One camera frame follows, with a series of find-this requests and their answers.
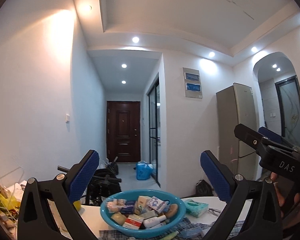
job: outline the white ceiling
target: white ceiling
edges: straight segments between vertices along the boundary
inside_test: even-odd
[[[290,0],[235,1],[243,9],[226,0],[106,0],[107,28],[163,25],[231,48]]]
[[[88,51],[172,49],[234,66],[300,26],[293,0],[74,0]],[[92,10],[82,10],[91,5]],[[246,11],[255,20],[249,18]],[[140,42],[134,44],[132,37]]]
[[[260,65],[259,71],[258,71],[258,82],[264,82],[269,79],[272,79],[277,76],[281,76],[282,74],[286,72],[294,72],[294,67],[291,63],[291,61],[285,57],[282,53],[272,53],[264,58],[262,58],[260,61],[257,62],[258,65]]]
[[[90,56],[107,92],[142,94],[161,53],[98,50]]]

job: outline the bowl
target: bowl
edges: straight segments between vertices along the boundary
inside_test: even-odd
[[[170,218],[170,223],[167,225],[160,227],[160,228],[154,228],[154,229],[148,229],[148,230],[136,230],[136,229],[129,229],[124,228],[117,223],[115,223],[110,217],[113,215],[112,213],[109,213],[108,208],[106,206],[106,202],[110,201],[113,198],[116,199],[126,199],[126,200],[137,200],[139,196],[149,196],[153,197],[156,196],[159,199],[162,200],[169,200],[170,204],[178,204],[178,212]],[[136,190],[128,190],[120,193],[116,193],[114,195],[111,195],[106,200],[104,200],[101,204],[100,208],[101,217],[103,220],[112,228],[122,232],[126,236],[133,236],[137,239],[139,238],[150,238],[162,235],[169,229],[176,226],[181,220],[184,218],[186,214],[186,205],[183,203],[183,201],[167,192],[163,192],[160,190],[148,190],[148,189],[136,189]]]

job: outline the blue plaid cloth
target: blue plaid cloth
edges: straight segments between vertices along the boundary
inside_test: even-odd
[[[227,239],[230,239],[236,235],[239,234],[241,227],[243,225],[244,221],[237,221],[236,224],[234,225],[231,233],[229,234]],[[206,225],[206,224],[192,224],[190,222],[190,220],[188,218],[184,218],[179,224],[177,224],[174,228],[170,229],[169,231],[167,231],[166,233],[164,233],[161,236],[157,236],[157,237],[153,237],[153,238],[149,238],[149,240],[159,240],[165,236],[167,236],[168,234],[171,234],[174,231],[179,231],[181,232],[184,229],[190,229],[190,228],[195,228],[197,226],[201,227],[204,234],[206,234],[209,229],[213,226],[214,222],[211,223],[210,225]],[[125,236],[123,233],[121,233],[120,231],[117,230],[100,230],[100,237],[99,239],[102,240],[127,240],[129,238],[129,236]],[[181,237],[181,234],[178,234],[175,239],[180,239],[183,240],[183,238]],[[199,235],[198,237],[194,237],[192,238],[193,240],[201,240],[202,237]]]

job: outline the floor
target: floor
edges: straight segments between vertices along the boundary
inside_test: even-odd
[[[133,169],[135,166],[135,163],[118,163],[119,174],[117,175],[117,178],[122,179],[122,182],[120,183],[122,191],[131,189],[160,190],[159,185],[152,177],[147,180],[137,180],[136,171]]]

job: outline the beige refrigerator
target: beige refrigerator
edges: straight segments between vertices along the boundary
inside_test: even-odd
[[[234,83],[217,92],[219,161],[246,179],[253,180],[258,166],[255,150],[234,136],[234,127],[242,123],[257,131],[252,88]]]

